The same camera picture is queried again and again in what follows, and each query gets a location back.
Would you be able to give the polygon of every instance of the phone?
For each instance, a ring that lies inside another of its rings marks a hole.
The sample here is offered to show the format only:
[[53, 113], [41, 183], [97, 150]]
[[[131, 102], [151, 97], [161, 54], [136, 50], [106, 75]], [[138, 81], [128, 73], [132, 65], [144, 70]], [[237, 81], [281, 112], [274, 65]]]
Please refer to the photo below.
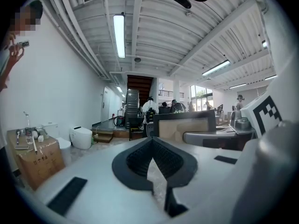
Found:
[[29, 41], [18, 42], [18, 45], [20, 46], [20, 48], [28, 47]]

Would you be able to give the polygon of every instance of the tree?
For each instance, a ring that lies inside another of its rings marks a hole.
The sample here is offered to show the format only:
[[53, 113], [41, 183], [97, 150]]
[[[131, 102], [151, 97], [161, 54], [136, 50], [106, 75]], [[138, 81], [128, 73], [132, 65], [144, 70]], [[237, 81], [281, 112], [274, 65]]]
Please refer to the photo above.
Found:
[[196, 96], [201, 97], [202, 95], [205, 95], [205, 94], [206, 94], [206, 91], [205, 90], [201, 90], [201, 91], [198, 91], [196, 93]]

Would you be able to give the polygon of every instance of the staircase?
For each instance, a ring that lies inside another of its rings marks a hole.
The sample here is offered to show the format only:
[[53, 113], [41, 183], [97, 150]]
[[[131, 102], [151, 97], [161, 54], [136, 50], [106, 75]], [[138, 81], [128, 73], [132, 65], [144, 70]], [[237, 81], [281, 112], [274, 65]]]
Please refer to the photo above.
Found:
[[113, 138], [113, 131], [101, 131], [98, 130], [97, 134], [98, 137], [95, 137], [95, 129], [92, 130], [93, 132], [93, 143], [110, 143], [111, 139]]
[[143, 106], [147, 102], [150, 95], [151, 83], [153, 81], [152, 77], [141, 77], [128, 75], [128, 89], [139, 91], [139, 103]]

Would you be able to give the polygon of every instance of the dark wooden stairs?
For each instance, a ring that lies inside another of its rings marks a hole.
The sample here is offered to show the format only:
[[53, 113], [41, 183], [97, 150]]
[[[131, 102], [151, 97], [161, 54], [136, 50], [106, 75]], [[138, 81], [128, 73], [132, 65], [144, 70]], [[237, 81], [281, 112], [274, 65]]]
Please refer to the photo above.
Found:
[[128, 89], [139, 91], [140, 106], [147, 102], [153, 77], [128, 75]]

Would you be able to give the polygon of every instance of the person's hand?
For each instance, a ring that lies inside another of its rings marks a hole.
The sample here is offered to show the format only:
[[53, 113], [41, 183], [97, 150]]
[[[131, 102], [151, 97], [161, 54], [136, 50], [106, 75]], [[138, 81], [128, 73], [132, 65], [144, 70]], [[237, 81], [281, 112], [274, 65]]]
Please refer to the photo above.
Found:
[[14, 45], [14, 40], [15, 40], [15, 32], [9, 31], [4, 38], [4, 42], [3, 42], [4, 50], [6, 50], [9, 47], [10, 41], [12, 42], [12, 45]]
[[9, 48], [9, 59], [7, 66], [12, 68], [24, 55], [24, 48], [22, 47], [22, 54], [19, 55], [20, 47], [19, 45], [13, 45]]

